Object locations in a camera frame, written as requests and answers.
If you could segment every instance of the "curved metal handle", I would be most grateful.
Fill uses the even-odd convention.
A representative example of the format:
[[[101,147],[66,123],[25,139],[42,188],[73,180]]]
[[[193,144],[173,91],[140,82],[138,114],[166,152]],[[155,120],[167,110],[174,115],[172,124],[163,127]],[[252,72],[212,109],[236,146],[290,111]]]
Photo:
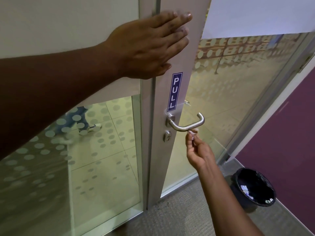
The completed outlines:
[[[201,113],[197,114],[197,117],[199,117],[200,121],[199,122],[195,122],[193,124],[187,125],[185,127],[180,127],[178,125],[176,125],[176,123],[174,123],[175,121],[175,116],[170,114],[167,116],[166,118],[166,126],[169,127],[171,126],[172,128],[174,128],[176,131],[188,131],[188,130],[192,130],[196,127],[199,127],[201,125],[204,124],[204,116]]]

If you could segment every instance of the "person's right hand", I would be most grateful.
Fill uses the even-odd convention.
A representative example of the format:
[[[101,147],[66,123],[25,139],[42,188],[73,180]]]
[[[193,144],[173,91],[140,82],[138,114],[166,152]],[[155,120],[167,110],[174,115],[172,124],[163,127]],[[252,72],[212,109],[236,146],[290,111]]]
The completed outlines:
[[[191,21],[187,12],[177,15],[173,11],[125,23],[117,27],[108,39],[96,47],[111,53],[118,77],[149,79],[163,75],[171,65],[169,59],[181,52],[189,43],[187,28]]]
[[[187,159],[198,173],[202,170],[209,170],[211,166],[216,166],[215,155],[210,146],[203,142],[198,134],[195,134],[192,139],[192,134],[187,132],[186,146]]]

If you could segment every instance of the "gray carpet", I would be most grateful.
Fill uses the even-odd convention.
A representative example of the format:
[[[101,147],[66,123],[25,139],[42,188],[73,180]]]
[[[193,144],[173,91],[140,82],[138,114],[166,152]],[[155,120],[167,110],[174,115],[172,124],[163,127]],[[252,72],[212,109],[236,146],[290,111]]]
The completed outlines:
[[[233,160],[221,170],[233,174],[240,164]],[[249,214],[266,236],[310,236],[279,202]],[[199,179],[180,188],[154,207],[108,235],[215,235]]]

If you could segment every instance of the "blue sign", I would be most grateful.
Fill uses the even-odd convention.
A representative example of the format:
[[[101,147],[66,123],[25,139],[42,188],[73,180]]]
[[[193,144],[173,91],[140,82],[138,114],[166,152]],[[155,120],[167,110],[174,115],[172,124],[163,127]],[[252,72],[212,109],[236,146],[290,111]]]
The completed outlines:
[[[173,74],[172,85],[171,85],[171,90],[170,90],[169,99],[168,99],[168,107],[167,107],[168,112],[176,109],[179,87],[180,87],[182,76],[183,76],[183,72]]]

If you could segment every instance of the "forearm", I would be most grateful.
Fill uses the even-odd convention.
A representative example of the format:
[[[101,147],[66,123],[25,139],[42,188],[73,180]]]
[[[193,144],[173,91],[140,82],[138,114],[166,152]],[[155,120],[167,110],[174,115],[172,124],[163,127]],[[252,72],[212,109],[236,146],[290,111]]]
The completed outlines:
[[[200,182],[218,236],[263,236],[242,209],[220,169],[214,163],[199,171]]]
[[[110,53],[91,47],[0,59],[0,159],[59,116],[119,78]]]

